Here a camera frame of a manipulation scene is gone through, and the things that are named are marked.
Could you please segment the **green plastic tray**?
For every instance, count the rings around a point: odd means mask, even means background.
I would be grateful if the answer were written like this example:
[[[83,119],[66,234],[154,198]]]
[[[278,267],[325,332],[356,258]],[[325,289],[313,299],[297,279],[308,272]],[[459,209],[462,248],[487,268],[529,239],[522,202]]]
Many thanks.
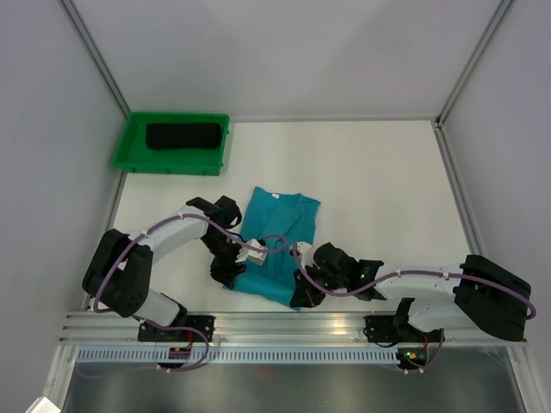
[[[227,114],[133,112],[113,165],[127,173],[217,176],[229,126]]]

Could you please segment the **right aluminium frame post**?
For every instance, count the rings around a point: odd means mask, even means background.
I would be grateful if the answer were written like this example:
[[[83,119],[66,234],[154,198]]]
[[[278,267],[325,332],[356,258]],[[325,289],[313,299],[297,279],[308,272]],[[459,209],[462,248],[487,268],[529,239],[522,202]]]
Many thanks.
[[[442,109],[435,118],[436,126],[439,129],[442,128],[444,122],[450,116],[452,109],[455,107],[455,104],[461,95],[461,92],[467,85],[470,77],[474,74],[475,69],[482,60],[486,50],[490,46],[500,26],[510,13],[511,8],[515,3],[515,0],[500,0],[498,2],[497,7],[492,12],[489,21],[478,38],[473,51],[471,51],[469,57],[467,58],[466,64],[462,67],[461,73],[446,98]]]

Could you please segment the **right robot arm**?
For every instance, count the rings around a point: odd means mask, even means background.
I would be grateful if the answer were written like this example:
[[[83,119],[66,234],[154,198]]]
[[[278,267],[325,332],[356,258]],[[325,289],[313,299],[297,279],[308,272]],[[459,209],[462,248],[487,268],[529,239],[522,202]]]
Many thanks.
[[[530,284],[481,255],[444,267],[403,267],[357,260],[325,243],[294,243],[295,304],[319,305],[325,297],[398,301],[393,330],[399,342],[438,330],[478,328],[507,342],[524,339],[536,315]]]

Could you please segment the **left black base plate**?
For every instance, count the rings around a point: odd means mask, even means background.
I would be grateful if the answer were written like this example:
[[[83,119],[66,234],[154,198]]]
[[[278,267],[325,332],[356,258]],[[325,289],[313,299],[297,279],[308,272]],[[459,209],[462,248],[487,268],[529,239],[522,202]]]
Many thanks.
[[[184,330],[160,329],[151,323],[139,327],[139,342],[211,342],[214,334],[215,317],[212,315],[191,315],[178,320],[173,327]]]

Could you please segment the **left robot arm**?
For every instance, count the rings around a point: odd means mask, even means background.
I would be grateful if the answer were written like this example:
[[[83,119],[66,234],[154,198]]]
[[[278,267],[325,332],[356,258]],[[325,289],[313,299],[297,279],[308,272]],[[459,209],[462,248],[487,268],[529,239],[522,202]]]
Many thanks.
[[[246,266],[238,261],[243,238],[231,232],[242,214],[235,200],[189,200],[178,212],[133,234],[105,232],[82,281],[83,290],[120,317],[148,322],[168,340],[183,338],[188,312],[174,299],[150,288],[156,261],[184,244],[200,240],[213,256],[211,277],[232,289]]]

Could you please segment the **aluminium front rail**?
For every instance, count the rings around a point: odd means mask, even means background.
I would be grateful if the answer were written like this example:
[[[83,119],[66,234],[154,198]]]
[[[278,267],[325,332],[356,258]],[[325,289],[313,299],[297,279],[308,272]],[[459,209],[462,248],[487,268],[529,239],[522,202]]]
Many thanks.
[[[214,312],[212,343],[233,347],[365,347],[361,312]],[[115,314],[73,311],[65,316],[59,344],[139,343],[139,322]]]

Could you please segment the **rolled black t shirt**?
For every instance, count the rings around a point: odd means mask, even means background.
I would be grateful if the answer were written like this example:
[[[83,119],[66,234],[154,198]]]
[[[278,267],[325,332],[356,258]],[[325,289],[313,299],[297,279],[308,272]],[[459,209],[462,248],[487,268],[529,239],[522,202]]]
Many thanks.
[[[155,123],[145,127],[145,144],[151,150],[214,149],[222,130],[216,123]]]

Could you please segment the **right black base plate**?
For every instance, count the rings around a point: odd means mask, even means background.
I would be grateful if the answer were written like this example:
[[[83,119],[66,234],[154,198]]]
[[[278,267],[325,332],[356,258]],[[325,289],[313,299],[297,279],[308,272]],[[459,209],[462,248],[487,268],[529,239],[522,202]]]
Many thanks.
[[[423,332],[408,323],[407,316],[373,315],[364,317],[363,334],[368,342],[384,346],[401,343],[439,342],[440,330]]]

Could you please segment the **aluminium frame post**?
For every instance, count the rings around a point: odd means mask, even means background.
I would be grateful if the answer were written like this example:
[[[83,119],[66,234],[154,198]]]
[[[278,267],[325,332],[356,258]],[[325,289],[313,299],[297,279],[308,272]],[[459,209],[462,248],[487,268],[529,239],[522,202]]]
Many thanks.
[[[455,107],[455,104],[461,95],[461,92],[467,85],[470,77],[474,74],[475,69],[482,60],[486,50],[490,46],[500,26],[510,13],[511,8],[515,3],[515,0],[500,0],[498,2],[497,7],[492,12],[489,21],[478,38],[473,51],[471,51],[469,57],[467,58],[466,64],[462,67],[461,73],[446,98],[442,109],[435,118],[436,126],[439,129],[442,128],[444,122],[450,116],[452,109]]]
[[[88,53],[92,63],[96,67],[96,70],[102,78],[104,85],[107,87],[107,90],[115,102],[116,107],[121,111],[124,118],[127,119],[131,113],[131,109],[121,91],[120,86],[116,82],[112,71],[108,67],[107,61],[96,44],[88,25],[78,10],[77,5],[72,0],[59,0],[58,4],[75,30],[77,37]]]

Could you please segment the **teal t shirt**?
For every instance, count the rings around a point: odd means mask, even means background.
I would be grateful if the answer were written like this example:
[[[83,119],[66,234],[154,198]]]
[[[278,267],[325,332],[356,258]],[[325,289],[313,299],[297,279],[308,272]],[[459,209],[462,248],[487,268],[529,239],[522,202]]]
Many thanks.
[[[264,238],[270,250],[283,246],[280,237],[288,244],[282,251],[267,255],[261,265],[247,262],[246,270],[234,281],[233,290],[292,308],[297,265],[289,247],[298,242],[313,243],[319,207],[319,200],[301,193],[279,194],[254,188],[240,235],[246,240]]]

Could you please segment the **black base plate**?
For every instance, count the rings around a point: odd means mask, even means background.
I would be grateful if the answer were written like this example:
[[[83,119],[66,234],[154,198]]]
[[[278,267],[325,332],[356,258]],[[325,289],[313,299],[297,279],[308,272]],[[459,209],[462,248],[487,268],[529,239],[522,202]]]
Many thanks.
[[[368,342],[384,346],[401,343],[439,342],[440,330],[423,332],[408,323],[407,316],[373,315],[364,317],[363,334]]]
[[[160,329],[151,323],[139,327],[139,342],[211,342],[214,334],[215,317],[212,315],[191,315],[178,320],[173,327],[184,330]]]

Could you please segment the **left aluminium frame post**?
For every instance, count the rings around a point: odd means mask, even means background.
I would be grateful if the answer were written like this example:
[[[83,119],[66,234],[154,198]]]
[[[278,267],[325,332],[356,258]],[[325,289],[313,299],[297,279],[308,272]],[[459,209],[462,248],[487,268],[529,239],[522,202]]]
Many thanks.
[[[77,5],[72,0],[59,0],[58,4],[75,30],[77,37],[88,53],[92,63],[96,67],[96,70],[102,78],[104,85],[107,87],[107,90],[115,102],[116,107],[121,111],[124,118],[127,119],[131,113],[131,109],[121,91],[120,86],[116,82],[112,71],[108,67],[107,61],[96,44],[88,25],[78,10]]]

